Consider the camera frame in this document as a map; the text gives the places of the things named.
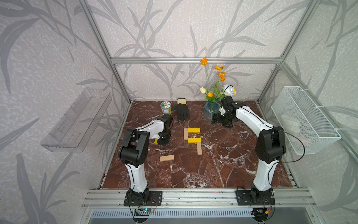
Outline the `wooden block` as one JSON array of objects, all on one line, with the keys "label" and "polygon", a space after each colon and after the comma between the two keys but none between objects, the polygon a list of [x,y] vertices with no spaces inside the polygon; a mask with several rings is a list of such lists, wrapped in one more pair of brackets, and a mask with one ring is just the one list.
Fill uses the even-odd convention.
[{"label": "wooden block", "polygon": [[159,158],[159,160],[160,160],[161,162],[164,162],[164,161],[172,161],[172,160],[174,160],[174,155],[161,156],[161,157]]},{"label": "wooden block", "polygon": [[184,137],[184,140],[188,140],[188,129],[187,128],[185,128],[183,131],[183,137]]},{"label": "wooden block", "polygon": [[202,147],[201,147],[201,143],[197,142],[197,155],[202,155]]}]

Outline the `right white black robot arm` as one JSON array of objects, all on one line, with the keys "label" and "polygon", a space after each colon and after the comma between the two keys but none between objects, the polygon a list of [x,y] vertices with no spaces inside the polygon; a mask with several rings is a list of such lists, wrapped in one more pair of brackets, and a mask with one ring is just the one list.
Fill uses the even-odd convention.
[{"label": "right white black robot arm", "polygon": [[235,118],[242,121],[258,137],[255,147],[258,167],[252,190],[258,193],[270,191],[275,169],[286,152],[285,132],[282,127],[275,127],[263,120],[243,102],[235,102],[231,96],[226,96],[221,100],[221,108],[214,120],[223,126],[232,127]]}]

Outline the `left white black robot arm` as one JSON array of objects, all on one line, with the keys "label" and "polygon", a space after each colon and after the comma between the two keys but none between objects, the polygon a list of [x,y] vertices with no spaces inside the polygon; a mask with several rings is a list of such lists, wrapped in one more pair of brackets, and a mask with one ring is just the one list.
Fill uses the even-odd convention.
[{"label": "left white black robot arm", "polygon": [[128,128],[122,139],[118,157],[125,164],[130,175],[130,190],[144,193],[148,189],[145,178],[144,162],[147,158],[150,140],[161,146],[166,146],[171,137],[172,116],[164,114],[163,117],[153,119],[148,124]]}]

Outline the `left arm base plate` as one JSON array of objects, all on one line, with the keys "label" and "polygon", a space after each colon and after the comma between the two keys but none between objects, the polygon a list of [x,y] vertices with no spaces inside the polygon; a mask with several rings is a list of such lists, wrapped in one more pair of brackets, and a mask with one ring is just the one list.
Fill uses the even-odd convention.
[{"label": "left arm base plate", "polygon": [[152,191],[146,189],[142,193],[129,189],[126,193],[124,206],[132,207],[139,205],[161,206],[163,191]]}]

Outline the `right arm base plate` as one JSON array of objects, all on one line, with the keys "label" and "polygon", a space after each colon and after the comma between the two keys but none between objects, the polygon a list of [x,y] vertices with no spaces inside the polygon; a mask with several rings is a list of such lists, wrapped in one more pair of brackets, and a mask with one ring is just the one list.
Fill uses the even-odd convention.
[{"label": "right arm base plate", "polygon": [[252,190],[236,190],[235,196],[238,205],[254,206],[254,205],[265,205],[273,206],[276,205],[275,197],[273,196],[272,189],[266,191]]}]

